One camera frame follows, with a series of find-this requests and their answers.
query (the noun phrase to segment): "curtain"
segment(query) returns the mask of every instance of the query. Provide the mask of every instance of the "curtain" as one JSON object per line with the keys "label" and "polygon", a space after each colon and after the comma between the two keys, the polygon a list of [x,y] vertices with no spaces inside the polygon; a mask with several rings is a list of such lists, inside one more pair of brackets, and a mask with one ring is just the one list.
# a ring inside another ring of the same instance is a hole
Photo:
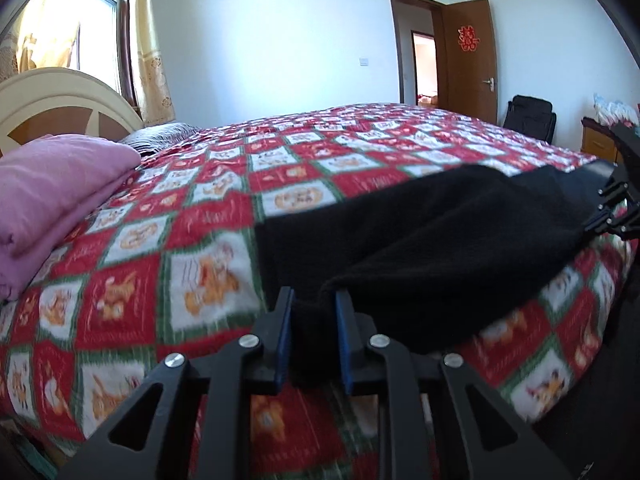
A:
{"label": "curtain", "polygon": [[131,69],[140,115],[147,126],[175,119],[164,76],[151,0],[129,0]]}
{"label": "curtain", "polygon": [[0,41],[0,83],[18,73],[18,28],[20,20],[16,20],[9,33]]}
{"label": "curtain", "polygon": [[18,18],[18,71],[68,66],[86,0],[30,0]]}

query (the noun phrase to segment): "wooden headboard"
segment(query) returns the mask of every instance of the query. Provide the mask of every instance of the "wooden headboard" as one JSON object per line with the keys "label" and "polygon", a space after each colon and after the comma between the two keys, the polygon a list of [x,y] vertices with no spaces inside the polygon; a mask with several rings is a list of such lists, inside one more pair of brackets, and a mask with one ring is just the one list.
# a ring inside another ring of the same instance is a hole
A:
{"label": "wooden headboard", "polygon": [[37,68],[0,83],[0,156],[47,134],[120,140],[142,127],[121,95],[82,72]]}

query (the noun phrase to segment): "pink towel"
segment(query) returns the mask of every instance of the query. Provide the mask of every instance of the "pink towel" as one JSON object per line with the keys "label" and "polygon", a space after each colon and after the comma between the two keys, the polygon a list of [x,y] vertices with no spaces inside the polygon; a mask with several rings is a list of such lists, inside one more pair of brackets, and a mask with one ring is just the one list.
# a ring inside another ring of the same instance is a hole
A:
{"label": "pink towel", "polygon": [[0,246],[0,301],[17,300],[56,245],[83,218],[106,202],[130,174],[130,172],[124,174],[82,200],[51,229],[47,230],[47,233],[36,244],[19,256],[11,256],[7,246]]}
{"label": "pink towel", "polygon": [[75,134],[41,137],[9,152],[0,158],[0,246],[12,256],[25,252],[139,164],[130,146]]}

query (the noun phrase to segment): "cartoon print pattern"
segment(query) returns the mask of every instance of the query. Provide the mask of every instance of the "cartoon print pattern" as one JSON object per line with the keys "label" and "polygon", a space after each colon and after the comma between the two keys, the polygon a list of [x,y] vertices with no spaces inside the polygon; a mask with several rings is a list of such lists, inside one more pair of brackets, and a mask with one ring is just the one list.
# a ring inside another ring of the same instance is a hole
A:
{"label": "cartoon print pattern", "polygon": [[[146,158],[23,297],[0,306],[0,412],[71,456],[166,354],[201,355],[244,333],[264,309],[252,231],[264,218],[460,164],[511,176],[592,158],[397,104],[201,130]],[[457,351],[536,420],[594,359],[635,250],[599,238],[537,298]],[[346,478],[375,468],[374,411],[374,400],[351,402],[333,386],[255,397],[254,475]]]}

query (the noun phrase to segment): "white wall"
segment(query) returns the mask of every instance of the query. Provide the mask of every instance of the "white wall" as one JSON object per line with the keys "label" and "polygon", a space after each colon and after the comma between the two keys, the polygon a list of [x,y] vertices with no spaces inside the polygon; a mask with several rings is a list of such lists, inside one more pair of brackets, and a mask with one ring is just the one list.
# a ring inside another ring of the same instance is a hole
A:
{"label": "white wall", "polygon": [[[556,144],[577,149],[594,92],[640,102],[640,70],[596,0],[490,1],[500,120],[516,94],[548,99],[558,113]],[[389,0],[153,3],[178,120],[219,126],[399,100]]]}
{"label": "white wall", "polygon": [[218,126],[399,99],[390,0],[153,4],[180,121]]}
{"label": "white wall", "polygon": [[546,99],[558,114],[554,143],[578,149],[580,119],[594,115],[594,92],[640,103],[640,69],[596,0],[489,1],[501,119],[516,94]]}

